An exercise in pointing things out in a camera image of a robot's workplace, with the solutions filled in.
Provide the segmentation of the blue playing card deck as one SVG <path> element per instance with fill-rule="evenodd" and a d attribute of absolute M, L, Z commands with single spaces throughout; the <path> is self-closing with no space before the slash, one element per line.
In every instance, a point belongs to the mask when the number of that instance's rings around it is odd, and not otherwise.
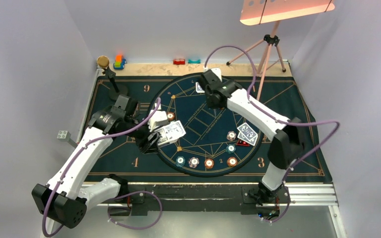
<path fill-rule="evenodd" d="M 155 130 L 155 132 L 159 135 L 157 141 L 158 147 L 173 144 L 186 134 L 186 131 L 179 120 L 171 121 L 168 125 Z"/>

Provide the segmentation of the green poker chip stack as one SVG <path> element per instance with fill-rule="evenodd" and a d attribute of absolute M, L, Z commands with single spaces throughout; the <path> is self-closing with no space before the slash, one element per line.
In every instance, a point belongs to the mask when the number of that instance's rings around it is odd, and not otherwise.
<path fill-rule="evenodd" d="M 175 164 L 177 167 L 181 168 L 185 165 L 185 162 L 186 162 L 186 160 L 183 156 L 178 156 L 176 158 Z"/>

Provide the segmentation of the pink white poker chip stack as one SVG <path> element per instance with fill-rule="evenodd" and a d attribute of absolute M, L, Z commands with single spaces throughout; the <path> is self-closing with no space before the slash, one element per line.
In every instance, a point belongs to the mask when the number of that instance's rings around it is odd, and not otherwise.
<path fill-rule="evenodd" d="M 194 169 L 199 165 L 199 158 L 192 157 L 189 159 L 189 167 Z"/>

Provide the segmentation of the red triangular button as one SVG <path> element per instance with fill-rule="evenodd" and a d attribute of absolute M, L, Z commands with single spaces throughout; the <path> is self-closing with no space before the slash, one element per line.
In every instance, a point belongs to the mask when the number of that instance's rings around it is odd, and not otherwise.
<path fill-rule="evenodd" d="M 249 146 L 246 142 L 239 140 L 236 144 L 237 146 Z"/>

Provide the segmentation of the orange red poker chip stack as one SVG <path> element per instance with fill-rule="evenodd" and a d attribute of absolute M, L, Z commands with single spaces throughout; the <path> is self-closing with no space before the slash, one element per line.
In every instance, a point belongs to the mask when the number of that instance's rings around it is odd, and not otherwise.
<path fill-rule="evenodd" d="M 207 168 L 207 169 L 212 169 L 214 167 L 214 161 L 212 159 L 206 159 L 204 161 L 204 166 Z"/>

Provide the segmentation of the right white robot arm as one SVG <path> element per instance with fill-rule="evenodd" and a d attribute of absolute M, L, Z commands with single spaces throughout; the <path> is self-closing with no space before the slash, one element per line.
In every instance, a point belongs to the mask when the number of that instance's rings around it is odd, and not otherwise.
<path fill-rule="evenodd" d="M 258 184 L 257 195 L 266 202 L 277 197 L 292 163 L 305 149 L 299 118 L 289 119 L 258 100 L 234 80 L 224 80 L 219 68 L 206 69 L 198 79 L 211 109 L 227 108 L 257 127 L 271 142 L 267 171 Z"/>

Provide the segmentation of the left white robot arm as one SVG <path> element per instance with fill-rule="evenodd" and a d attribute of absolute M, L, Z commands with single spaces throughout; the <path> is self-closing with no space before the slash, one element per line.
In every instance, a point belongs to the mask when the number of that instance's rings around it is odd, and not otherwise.
<path fill-rule="evenodd" d="M 117 137 L 134 137 L 141 150 L 157 144 L 157 132 L 149 126 L 159 122 L 157 114 L 161 111 L 161 99 L 156 99 L 153 111 L 141 121 L 135 119 L 137 106 L 137 100 L 119 95 L 114 105 L 94 113 L 66 163 L 45 185 L 35 185 L 32 196 L 43 215 L 42 232 L 45 237 L 54 236 L 62 227 L 75 228 L 88 210 L 106 200 L 121 203 L 132 196 L 128 181 L 115 174 L 86 189 L 82 184 Z"/>

